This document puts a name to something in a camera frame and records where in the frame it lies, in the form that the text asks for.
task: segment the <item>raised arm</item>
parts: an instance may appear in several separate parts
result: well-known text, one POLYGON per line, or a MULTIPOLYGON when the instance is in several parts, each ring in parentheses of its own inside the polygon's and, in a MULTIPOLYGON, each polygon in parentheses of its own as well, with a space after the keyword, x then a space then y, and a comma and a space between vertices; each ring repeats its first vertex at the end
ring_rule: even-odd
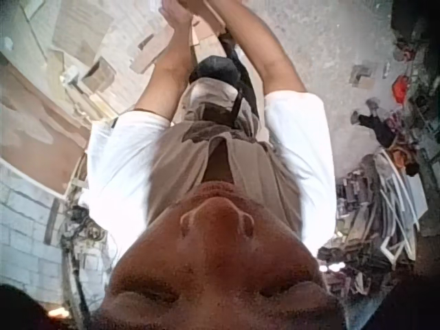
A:
POLYGON ((163 0, 160 12, 174 29, 174 35, 157 60, 150 82, 135 109, 172 120, 193 70, 190 53, 192 15, 177 0, 163 0))
POLYGON ((226 23, 260 75, 265 95, 279 90, 306 91, 295 67, 266 24, 237 0, 207 0, 226 23))

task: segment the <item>brick wall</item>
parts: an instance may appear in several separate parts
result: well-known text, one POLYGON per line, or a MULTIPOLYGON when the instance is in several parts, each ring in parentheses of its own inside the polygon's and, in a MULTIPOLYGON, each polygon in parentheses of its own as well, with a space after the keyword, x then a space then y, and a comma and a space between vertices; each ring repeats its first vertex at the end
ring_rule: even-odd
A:
POLYGON ((51 245, 43 242, 54 196, 0 165, 0 282, 40 303, 61 304, 61 249, 57 215, 51 245))

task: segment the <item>sleeve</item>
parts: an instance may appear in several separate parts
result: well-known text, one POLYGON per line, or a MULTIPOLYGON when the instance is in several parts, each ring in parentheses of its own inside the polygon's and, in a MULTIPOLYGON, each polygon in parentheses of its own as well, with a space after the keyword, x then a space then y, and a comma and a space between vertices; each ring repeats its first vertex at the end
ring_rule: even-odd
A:
POLYGON ((157 142, 170 122, 154 113, 130 111, 114 129, 96 123, 87 151, 90 217, 108 230, 119 256, 146 228, 149 175, 157 142))
POLYGON ((316 256, 334 233, 336 183, 324 105, 310 93, 276 91, 265 97, 270 142, 300 189, 302 242, 316 256))

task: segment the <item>man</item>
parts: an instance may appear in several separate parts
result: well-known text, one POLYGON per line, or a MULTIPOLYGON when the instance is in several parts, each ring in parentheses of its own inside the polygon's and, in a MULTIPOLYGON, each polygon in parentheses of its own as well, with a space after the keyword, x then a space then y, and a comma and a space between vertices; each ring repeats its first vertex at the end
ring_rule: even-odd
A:
POLYGON ((94 325, 343 327, 314 258, 336 213, 322 102, 260 19, 236 0, 208 2, 263 81, 273 147, 255 139, 252 86, 233 52, 193 70, 191 14, 163 0, 175 33, 150 83, 89 144, 90 215, 122 255, 94 325), (170 127, 180 100, 184 121, 170 127))
POLYGON ((420 169, 416 159, 416 152, 413 148, 410 148, 406 141, 400 142, 397 134, 391 130, 387 123, 379 119, 377 115, 379 105, 374 100, 368 99, 366 105, 370 109, 370 116, 360 115, 355 110, 351 115, 351 124, 358 124, 374 130, 376 140, 390 153, 397 169, 405 170, 408 176, 414 177, 419 173, 420 169))

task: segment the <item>hand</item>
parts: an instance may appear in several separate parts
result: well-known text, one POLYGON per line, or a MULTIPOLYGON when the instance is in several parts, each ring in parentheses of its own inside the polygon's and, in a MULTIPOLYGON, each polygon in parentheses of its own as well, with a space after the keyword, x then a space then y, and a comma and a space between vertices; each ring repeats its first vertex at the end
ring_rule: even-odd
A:
POLYGON ((190 26, 193 19, 192 14, 178 0, 162 0, 159 12, 174 30, 183 25, 190 26))

